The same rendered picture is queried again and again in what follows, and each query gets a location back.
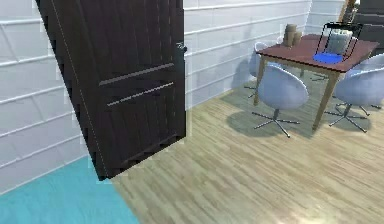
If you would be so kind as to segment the blue round plate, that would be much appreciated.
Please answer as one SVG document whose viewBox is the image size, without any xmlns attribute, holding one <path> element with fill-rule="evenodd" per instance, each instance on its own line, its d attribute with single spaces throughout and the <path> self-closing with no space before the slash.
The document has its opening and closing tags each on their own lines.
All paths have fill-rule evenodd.
<svg viewBox="0 0 384 224">
<path fill-rule="evenodd" d="M 313 59 L 319 63 L 337 64 L 343 60 L 343 56 L 334 53 L 321 52 L 314 54 Z"/>
</svg>

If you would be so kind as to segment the dark grey cabinet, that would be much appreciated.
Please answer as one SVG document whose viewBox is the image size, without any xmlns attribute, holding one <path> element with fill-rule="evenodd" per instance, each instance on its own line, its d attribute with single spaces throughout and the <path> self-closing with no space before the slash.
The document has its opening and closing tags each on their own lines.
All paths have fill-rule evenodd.
<svg viewBox="0 0 384 224">
<path fill-rule="evenodd" d="M 374 55 L 384 53 L 384 0 L 355 0 L 355 6 L 354 21 L 363 25 L 360 38 L 379 43 Z"/>
</svg>

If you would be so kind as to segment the brown wooden dining table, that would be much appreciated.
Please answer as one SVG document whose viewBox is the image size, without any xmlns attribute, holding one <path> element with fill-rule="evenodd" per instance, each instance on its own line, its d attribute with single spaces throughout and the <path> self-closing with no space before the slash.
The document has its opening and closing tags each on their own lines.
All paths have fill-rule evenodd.
<svg viewBox="0 0 384 224">
<path fill-rule="evenodd" d="M 349 69 L 367 59 L 379 46 L 378 42 L 353 40 L 353 44 L 348 48 L 349 58 L 337 64 L 322 64 L 315 61 L 313 56 L 316 54 L 317 46 L 323 46 L 324 44 L 325 42 L 321 40 L 320 35 L 308 34 L 301 38 L 299 44 L 291 48 L 276 44 L 258 51 L 261 58 L 256 87 L 259 86 L 264 76 L 265 66 L 268 62 L 276 62 L 289 67 L 299 68 L 302 71 L 311 71 L 328 76 L 328 82 L 312 126 L 313 131 L 319 126 L 338 79 L 343 77 Z"/>
</svg>

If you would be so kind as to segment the dark brown room door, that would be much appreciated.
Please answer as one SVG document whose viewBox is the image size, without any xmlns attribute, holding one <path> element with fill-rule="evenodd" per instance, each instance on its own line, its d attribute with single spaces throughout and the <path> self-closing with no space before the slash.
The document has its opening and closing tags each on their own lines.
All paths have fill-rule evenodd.
<svg viewBox="0 0 384 224">
<path fill-rule="evenodd" d="M 186 135 L 183 0 L 34 0 L 99 180 Z"/>
</svg>

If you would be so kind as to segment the white swivel shell chair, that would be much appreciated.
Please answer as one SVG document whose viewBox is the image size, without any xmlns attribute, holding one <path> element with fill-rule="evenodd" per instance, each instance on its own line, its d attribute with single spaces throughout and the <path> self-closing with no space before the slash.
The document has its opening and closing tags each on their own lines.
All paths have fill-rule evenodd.
<svg viewBox="0 0 384 224">
<path fill-rule="evenodd" d="M 247 86 L 247 89 L 253 90 L 253 93 L 249 95 L 249 98 L 255 96 L 258 92 L 258 84 L 262 80 L 264 75 L 266 62 L 262 59 L 262 56 L 258 54 L 258 51 L 267 48 L 267 45 L 263 42 L 256 42 L 254 44 L 254 51 L 249 61 L 249 73 L 256 78 L 256 85 L 254 87 Z"/>
<path fill-rule="evenodd" d="M 256 126 L 256 129 L 274 122 L 290 138 L 281 123 L 298 124 L 298 121 L 279 119 L 278 116 L 281 110 L 297 109 L 308 101 L 309 93 L 304 82 L 280 67 L 267 65 L 256 93 L 261 102 L 274 109 L 272 117 L 254 112 L 254 115 L 267 119 L 267 122 Z"/>
<path fill-rule="evenodd" d="M 348 81 L 347 105 L 380 107 L 384 100 L 384 53 L 370 57 L 345 75 Z"/>
<path fill-rule="evenodd" d="M 334 96 L 346 104 L 343 112 L 327 111 L 327 114 L 339 116 L 329 126 L 333 126 L 342 119 L 348 120 L 362 132 L 366 130 L 353 121 L 349 115 L 352 106 L 369 106 L 380 104 L 384 100 L 384 67 L 363 71 L 350 77 L 345 77 L 336 84 Z"/>
</svg>

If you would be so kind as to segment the grey white cup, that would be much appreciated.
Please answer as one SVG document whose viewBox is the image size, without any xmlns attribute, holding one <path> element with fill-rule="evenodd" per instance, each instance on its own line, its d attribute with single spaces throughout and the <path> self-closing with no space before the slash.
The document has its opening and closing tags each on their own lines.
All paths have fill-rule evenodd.
<svg viewBox="0 0 384 224">
<path fill-rule="evenodd" d="M 353 32 L 349 30 L 332 30 L 326 48 L 327 52 L 342 55 L 352 38 L 352 34 Z"/>
</svg>

